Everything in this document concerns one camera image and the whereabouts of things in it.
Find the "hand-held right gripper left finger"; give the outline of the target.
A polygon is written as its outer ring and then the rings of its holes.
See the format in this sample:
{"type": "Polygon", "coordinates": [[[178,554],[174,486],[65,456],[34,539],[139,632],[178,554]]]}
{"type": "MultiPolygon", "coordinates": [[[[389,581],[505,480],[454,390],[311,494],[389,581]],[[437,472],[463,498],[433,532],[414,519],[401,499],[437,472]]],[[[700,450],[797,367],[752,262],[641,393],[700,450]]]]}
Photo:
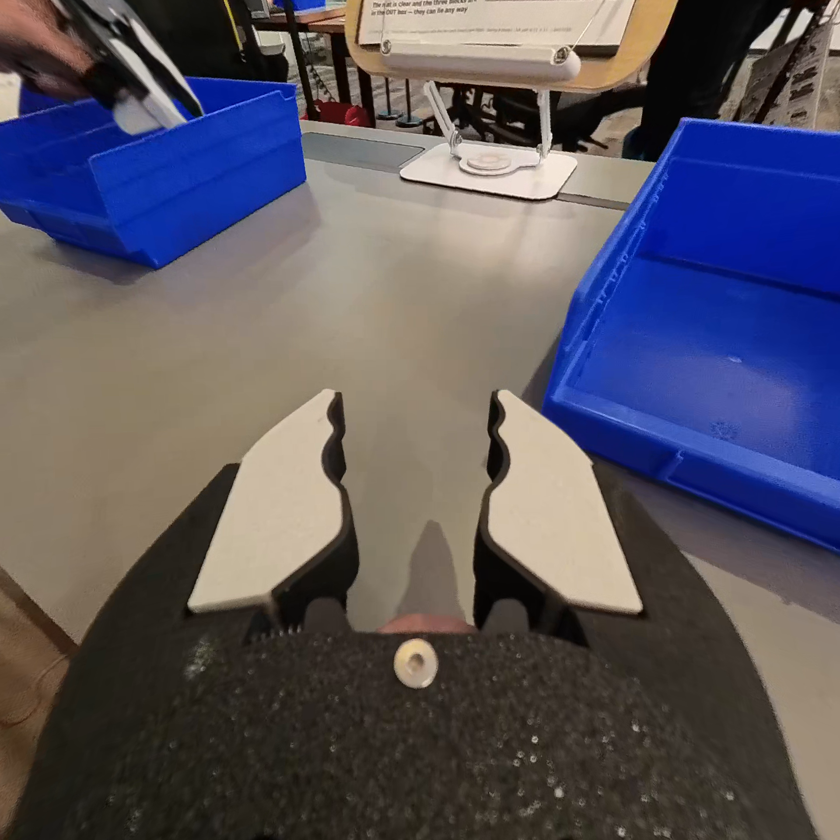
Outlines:
{"type": "Polygon", "coordinates": [[[302,624],[312,602],[343,611],[360,568],[343,452],[341,392],[324,389],[242,458],[188,598],[190,613],[249,607],[302,624]]]}

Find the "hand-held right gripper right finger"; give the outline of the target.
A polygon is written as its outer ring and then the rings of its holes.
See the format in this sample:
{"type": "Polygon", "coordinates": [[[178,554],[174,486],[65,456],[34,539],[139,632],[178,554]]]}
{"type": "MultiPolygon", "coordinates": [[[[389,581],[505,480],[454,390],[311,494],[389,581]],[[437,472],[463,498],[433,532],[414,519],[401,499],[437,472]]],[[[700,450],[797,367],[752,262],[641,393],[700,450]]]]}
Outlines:
{"type": "Polygon", "coordinates": [[[512,599],[539,624],[565,607],[638,617],[643,601],[590,457],[509,390],[490,396],[489,485],[474,548],[474,619],[512,599]]]}

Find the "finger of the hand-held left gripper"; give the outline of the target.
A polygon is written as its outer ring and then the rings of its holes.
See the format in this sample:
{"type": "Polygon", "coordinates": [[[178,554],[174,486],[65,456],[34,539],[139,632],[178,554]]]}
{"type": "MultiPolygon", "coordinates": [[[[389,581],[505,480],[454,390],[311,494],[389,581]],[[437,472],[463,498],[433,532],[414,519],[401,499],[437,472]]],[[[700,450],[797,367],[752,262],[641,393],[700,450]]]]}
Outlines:
{"type": "Polygon", "coordinates": [[[187,122],[171,99],[153,92],[145,98],[137,98],[128,91],[121,91],[112,108],[112,117],[121,131],[132,136],[171,130],[187,122]]]}
{"type": "Polygon", "coordinates": [[[183,74],[134,14],[123,38],[127,44],[123,54],[134,73],[134,96],[145,98],[152,92],[160,97],[166,95],[187,121],[204,115],[202,104],[183,74]]]}

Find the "wooden side table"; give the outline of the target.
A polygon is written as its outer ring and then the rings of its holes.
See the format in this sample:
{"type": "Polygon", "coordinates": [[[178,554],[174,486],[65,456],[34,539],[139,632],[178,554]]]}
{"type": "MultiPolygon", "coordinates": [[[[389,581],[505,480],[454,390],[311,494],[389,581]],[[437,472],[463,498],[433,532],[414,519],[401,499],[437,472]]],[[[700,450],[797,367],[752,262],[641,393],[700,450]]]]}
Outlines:
{"type": "Polygon", "coordinates": [[[370,128],[376,128],[375,101],[371,75],[358,65],[350,53],[345,37],[345,19],[347,6],[339,5],[298,12],[294,7],[280,11],[273,6],[267,12],[257,13],[252,17],[252,28],[256,32],[283,33],[289,36],[292,53],[301,80],[301,89],[307,103],[307,109],[313,104],[312,88],[306,69],[305,52],[301,43],[302,35],[326,36],[332,52],[332,68],[339,94],[339,102],[354,104],[350,93],[348,63],[356,71],[360,90],[360,107],[364,110],[370,128]]]}

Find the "red bag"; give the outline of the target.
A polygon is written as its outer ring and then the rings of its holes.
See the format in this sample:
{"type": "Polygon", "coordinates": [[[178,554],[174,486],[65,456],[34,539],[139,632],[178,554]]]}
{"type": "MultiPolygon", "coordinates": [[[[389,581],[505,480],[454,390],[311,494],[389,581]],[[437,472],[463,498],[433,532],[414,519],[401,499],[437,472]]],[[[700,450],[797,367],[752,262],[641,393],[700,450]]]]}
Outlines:
{"type": "Polygon", "coordinates": [[[373,128],[369,113],[360,105],[331,100],[313,101],[317,121],[358,128],[373,128]]]}

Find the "white document stand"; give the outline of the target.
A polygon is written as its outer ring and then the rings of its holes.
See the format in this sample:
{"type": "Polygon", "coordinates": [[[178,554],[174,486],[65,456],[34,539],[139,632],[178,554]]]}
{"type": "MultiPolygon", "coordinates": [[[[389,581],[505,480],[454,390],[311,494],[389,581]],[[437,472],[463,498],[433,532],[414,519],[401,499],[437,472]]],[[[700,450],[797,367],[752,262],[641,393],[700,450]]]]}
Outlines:
{"type": "Polygon", "coordinates": [[[541,202],[555,198],[571,177],[576,160],[552,152],[550,87],[579,75],[581,59],[572,46],[457,45],[391,35],[381,41],[381,57],[388,67],[420,70],[427,77],[423,92],[445,139],[404,164],[399,175],[405,182],[541,202]],[[536,83],[536,149],[463,139],[435,80],[449,75],[465,81],[469,73],[491,81],[536,83]]]}

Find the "dark teal bag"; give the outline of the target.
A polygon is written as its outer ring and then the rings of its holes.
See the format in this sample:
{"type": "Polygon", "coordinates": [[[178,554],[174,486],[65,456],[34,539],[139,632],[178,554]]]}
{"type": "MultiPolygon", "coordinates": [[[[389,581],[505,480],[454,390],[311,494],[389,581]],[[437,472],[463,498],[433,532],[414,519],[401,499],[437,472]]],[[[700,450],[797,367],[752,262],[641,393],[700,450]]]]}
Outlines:
{"type": "Polygon", "coordinates": [[[621,157],[628,161],[655,163],[663,153],[667,141],[661,143],[657,137],[649,137],[641,125],[630,130],[623,140],[621,157]]]}

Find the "wooden clipboard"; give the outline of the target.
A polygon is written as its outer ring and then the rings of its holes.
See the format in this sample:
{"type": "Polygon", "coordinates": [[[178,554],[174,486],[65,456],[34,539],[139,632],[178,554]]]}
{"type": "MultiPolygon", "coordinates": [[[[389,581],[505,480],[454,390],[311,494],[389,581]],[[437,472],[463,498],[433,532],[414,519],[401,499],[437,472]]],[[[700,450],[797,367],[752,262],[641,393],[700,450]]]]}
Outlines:
{"type": "MultiPolygon", "coordinates": [[[[581,71],[574,80],[552,84],[551,91],[606,91],[615,88],[622,82],[629,81],[634,74],[648,63],[665,35],[675,11],[676,2],[636,1],[635,3],[621,45],[615,51],[604,48],[573,47],[581,59],[581,71]]],[[[388,67],[381,55],[381,44],[362,46],[358,43],[362,4],[361,1],[348,2],[345,19],[345,35],[351,56],[356,63],[373,76],[426,81],[427,77],[420,70],[399,70],[388,67]]],[[[449,75],[437,78],[435,81],[519,89],[534,89],[536,87],[535,82],[502,82],[472,73],[468,74],[465,81],[456,81],[449,75]]]]}

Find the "dark cloth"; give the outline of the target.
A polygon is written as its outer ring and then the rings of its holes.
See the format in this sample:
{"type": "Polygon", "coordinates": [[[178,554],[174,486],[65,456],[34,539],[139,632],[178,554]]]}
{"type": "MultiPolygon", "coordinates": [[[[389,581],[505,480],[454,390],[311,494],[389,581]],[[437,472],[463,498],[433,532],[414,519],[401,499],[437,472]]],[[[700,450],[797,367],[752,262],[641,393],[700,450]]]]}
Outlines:
{"type": "Polygon", "coordinates": [[[678,1],[647,72],[639,125],[648,136],[668,144],[682,119],[713,119],[729,71],[786,5],[678,1]]]}

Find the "grey printed banner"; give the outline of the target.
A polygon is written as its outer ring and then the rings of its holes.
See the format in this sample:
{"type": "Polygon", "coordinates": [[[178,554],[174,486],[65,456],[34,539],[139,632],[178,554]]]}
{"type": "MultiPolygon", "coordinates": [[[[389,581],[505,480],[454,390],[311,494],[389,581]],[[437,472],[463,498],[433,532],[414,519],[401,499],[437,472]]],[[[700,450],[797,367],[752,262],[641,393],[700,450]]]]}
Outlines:
{"type": "Polygon", "coordinates": [[[838,29],[838,2],[819,11],[808,2],[784,7],[749,48],[749,74],[731,121],[815,129],[829,60],[838,56],[838,29]]]}

